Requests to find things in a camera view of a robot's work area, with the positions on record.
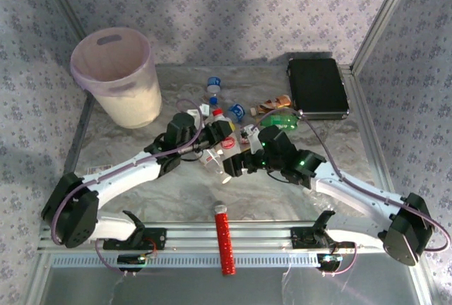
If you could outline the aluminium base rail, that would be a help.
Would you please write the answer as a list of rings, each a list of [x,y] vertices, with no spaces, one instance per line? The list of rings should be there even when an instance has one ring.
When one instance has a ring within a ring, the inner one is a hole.
[[[360,253],[383,253],[383,243],[373,238],[371,231],[377,226],[370,223],[367,228],[362,219],[357,224],[348,224],[345,229],[339,229],[337,224],[331,223],[325,230],[335,241],[351,241],[353,249],[293,249],[290,238],[292,227],[313,227],[312,222],[231,222],[230,235],[232,248],[235,253],[252,252],[318,252],[318,253],[352,253],[354,248]],[[163,250],[168,253],[216,253],[218,239],[216,226],[213,222],[163,222],[149,223],[148,228],[163,227],[167,230],[166,243]],[[105,241],[99,243],[102,248]],[[149,251],[106,251],[107,253],[125,252],[138,253]]]

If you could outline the blue-label bottle blue cap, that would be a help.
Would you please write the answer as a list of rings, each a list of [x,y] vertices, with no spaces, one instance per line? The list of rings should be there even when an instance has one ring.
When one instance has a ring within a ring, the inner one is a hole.
[[[207,81],[206,86],[208,102],[212,105],[216,105],[218,103],[218,97],[220,92],[221,92],[220,78],[216,76],[210,77]]]

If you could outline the blue-label bottle white cap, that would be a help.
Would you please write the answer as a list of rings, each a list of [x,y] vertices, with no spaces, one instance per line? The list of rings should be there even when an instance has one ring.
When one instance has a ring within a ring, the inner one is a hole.
[[[233,104],[226,111],[226,116],[234,124],[239,124],[244,118],[244,115],[245,115],[244,108],[240,104]]]

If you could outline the small circuit board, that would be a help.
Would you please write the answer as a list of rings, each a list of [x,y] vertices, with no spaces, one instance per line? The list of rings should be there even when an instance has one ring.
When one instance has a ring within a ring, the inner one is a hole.
[[[317,255],[317,260],[320,264],[318,269],[325,273],[335,273],[339,270],[343,261],[343,257],[340,254],[325,254],[320,253]]]
[[[143,255],[122,254],[117,257],[117,265],[120,271],[127,273],[137,273],[141,271],[147,263]]]

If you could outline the red glitter microphone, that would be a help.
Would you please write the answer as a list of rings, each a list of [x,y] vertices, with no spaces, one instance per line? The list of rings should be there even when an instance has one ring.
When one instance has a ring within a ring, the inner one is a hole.
[[[223,276],[236,274],[234,263],[232,239],[230,235],[227,206],[222,201],[217,201],[213,206],[215,213],[215,226],[220,254],[220,265]]]

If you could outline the clear bottle white cap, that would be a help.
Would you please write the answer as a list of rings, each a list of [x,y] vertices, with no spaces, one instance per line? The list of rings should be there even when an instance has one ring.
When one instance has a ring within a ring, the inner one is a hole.
[[[324,210],[333,210],[335,208],[334,200],[324,193],[309,190],[306,192],[306,195],[313,206],[315,206],[321,212],[323,212]]]

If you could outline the clear bottle red label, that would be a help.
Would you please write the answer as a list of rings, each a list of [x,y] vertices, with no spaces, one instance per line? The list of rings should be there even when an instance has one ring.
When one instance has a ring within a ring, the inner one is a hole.
[[[223,114],[223,110],[221,108],[213,110],[213,119],[214,121],[231,121]],[[225,140],[222,140],[218,145],[216,145],[215,149],[220,155],[223,155],[225,159],[239,154],[241,149],[235,131],[231,132]]]

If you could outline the black hard case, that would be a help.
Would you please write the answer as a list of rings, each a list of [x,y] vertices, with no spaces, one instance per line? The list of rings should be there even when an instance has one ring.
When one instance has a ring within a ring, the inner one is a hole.
[[[310,120],[341,120],[350,114],[335,59],[291,59],[287,65],[292,103]]]

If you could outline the white barcode-label bottle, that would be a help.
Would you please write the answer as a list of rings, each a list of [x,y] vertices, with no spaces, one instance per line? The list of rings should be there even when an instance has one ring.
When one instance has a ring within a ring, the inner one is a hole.
[[[197,155],[198,161],[216,177],[221,184],[226,184],[232,178],[224,171],[221,157],[214,149],[203,150]]]

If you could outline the white bin with pink liner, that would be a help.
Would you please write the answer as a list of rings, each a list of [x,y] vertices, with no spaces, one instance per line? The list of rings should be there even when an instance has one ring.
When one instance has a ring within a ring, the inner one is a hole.
[[[131,28],[106,28],[74,49],[71,74],[113,122],[140,128],[160,114],[162,96],[148,38]]]

